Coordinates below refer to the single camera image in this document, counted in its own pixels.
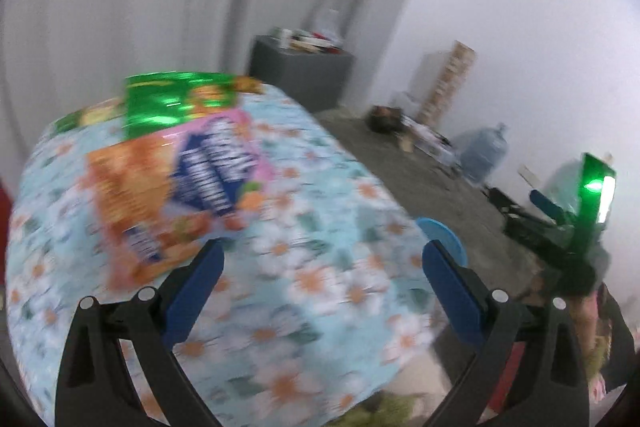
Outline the person right hand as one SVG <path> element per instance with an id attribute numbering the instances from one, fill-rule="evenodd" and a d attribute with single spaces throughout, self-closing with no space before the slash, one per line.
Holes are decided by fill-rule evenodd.
<path id="1" fill-rule="evenodd" d="M 608 363 L 611 353 L 611 321 L 600 310 L 603 303 L 606 303 L 606 297 L 608 290 L 601 284 L 588 296 L 565 299 L 582 350 L 582 361 L 590 386 L 602 379 L 602 369 Z"/>

